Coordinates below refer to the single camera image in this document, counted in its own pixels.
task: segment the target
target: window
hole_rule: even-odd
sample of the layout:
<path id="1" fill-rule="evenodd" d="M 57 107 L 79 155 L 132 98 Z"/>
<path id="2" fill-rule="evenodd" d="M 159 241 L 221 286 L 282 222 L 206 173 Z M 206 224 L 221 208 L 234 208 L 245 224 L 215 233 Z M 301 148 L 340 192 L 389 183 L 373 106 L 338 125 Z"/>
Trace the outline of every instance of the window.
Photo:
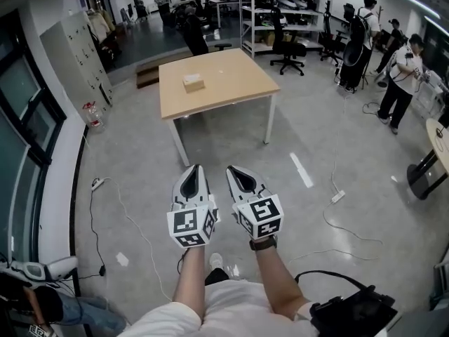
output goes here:
<path id="1" fill-rule="evenodd" d="M 65 118 L 17 11 L 0 18 L 0 253 L 9 261 L 38 261 L 43 186 Z"/>

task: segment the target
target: tissue box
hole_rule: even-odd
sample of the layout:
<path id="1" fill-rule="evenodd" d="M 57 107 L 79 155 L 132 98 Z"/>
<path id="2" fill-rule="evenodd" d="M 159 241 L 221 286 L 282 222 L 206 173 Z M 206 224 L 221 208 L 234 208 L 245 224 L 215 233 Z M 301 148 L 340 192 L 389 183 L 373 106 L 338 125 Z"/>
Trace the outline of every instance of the tissue box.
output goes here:
<path id="1" fill-rule="evenodd" d="M 197 91 L 200 88 L 204 88 L 204 80 L 200 74 L 186 75 L 182 79 L 186 92 L 191 93 Z"/>

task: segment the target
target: black backpack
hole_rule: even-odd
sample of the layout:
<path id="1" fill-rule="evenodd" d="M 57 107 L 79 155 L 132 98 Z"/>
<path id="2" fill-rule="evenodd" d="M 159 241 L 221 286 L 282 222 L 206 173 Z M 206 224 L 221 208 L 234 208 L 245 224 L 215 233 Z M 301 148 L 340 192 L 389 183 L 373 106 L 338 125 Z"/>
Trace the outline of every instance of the black backpack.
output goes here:
<path id="1" fill-rule="evenodd" d="M 360 9 L 357 12 L 357 15 L 351 20 L 351 27 L 349 28 L 351 32 L 351 40 L 356 44 L 363 44 L 365 39 L 369 37 L 370 34 L 370 25 L 366 21 L 370 16 L 373 16 L 373 13 L 369 13 L 365 16 L 360 16 Z"/>

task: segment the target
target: white t-shirt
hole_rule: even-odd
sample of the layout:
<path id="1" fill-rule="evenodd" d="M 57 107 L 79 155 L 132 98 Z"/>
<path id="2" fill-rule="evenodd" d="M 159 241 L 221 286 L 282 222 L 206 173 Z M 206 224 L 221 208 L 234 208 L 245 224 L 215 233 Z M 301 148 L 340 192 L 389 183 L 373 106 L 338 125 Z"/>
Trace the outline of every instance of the white t-shirt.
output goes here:
<path id="1" fill-rule="evenodd" d="M 368 26 L 370 27 L 370 32 L 372 32 L 372 31 L 379 32 L 380 31 L 379 19 L 371 10 L 369 10 L 367 8 L 361 8 L 359 15 L 362 18 L 364 18 L 369 13 L 372 13 L 372 15 L 370 17 L 366 18 L 366 22 L 368 23 Z M 367 48 L 369 48 L 371 50 L 373 48 L 373 38 L 371 37 L 370 33 L 368 36 L 369 37 L 365 38 L 365 42 L 363 43 L 363 45 L 365 45 Z"/>
<path id="2" fill-rule="evenodd" d="M 148 312 L 120 337 L 317 337 L 311 305 L 303 305 L 291 321 L 272 312 L 263 285 L 228 280 L 206 287 L 203 324 L 189 307 L 172 302 Z"/>
<path id="3" fill-rule="evenodd" d="M 401 72 L 397 64 L 402 64 L 413 69 L 417 68 L 422 74 L 422 59 L 421 56 L 413 55 L 413 58 L 406 58 L 406 54 L 411 53 L 412 49 L 408 46 L 402 46 L 396 52 L 396 65 L 394 65 L 390 71 L 390 77 L 393 81 L 402 88 L 406 93 L 414 95 L 417 90 L 418 80 L 413 76 L 414 74 L 406 74 Z"/>

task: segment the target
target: window frame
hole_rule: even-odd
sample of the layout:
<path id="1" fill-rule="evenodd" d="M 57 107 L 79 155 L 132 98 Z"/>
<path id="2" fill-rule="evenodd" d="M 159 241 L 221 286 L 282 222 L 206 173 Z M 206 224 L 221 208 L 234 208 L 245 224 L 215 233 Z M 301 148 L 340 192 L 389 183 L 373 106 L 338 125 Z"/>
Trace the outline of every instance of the window frame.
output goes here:
<path id="1" fill-rule="evenodd" d="M 11 42 L 13 43 L 13 50 L 0 60 L 0 75 L 9 69 L 17 60 L 23 59 L 31 70 L 39 92 L 30 98 L 27 103 L 27 109 L 22 117 L 18 116 L 13 108 L 10 106 L 5 95 L 0 90 L 0 109 L 3 110 L 4 115 L 9 120 L 11 125 L 15 128 L 17 133 L 22 136 L 23 140 L 29 144 L 27 156 L 41 169 L 39 179 L 36 184 L 36 189 L 33 190 L 34 201 L 31 212 L 31 225 L 29 226 L 29 257 L 32 262 L 39 261 L 39 217 L 43 198 L 43 189 L 45 186 L 46 175 L 48 167 L 52 159 L 51 155 L 58 140 L 62 125 L 67 119 L 65 113 L 62 111 L 53 94 L 50 92 L 39 68 L 37 67 L 34 57 L 29 49 L 25 34 L 20 23 L 20 16 L 18 11 L 13 11 L 5 16 L 0 17 L 0 25 L 6 28 Z M 29 120 L 36 112 L 36 108 L 42 104 L 55 121 L 55 127 L 46 149 L 43 150 L 38 142 L 34 139 L 32 132 L 27 128 Z"/>

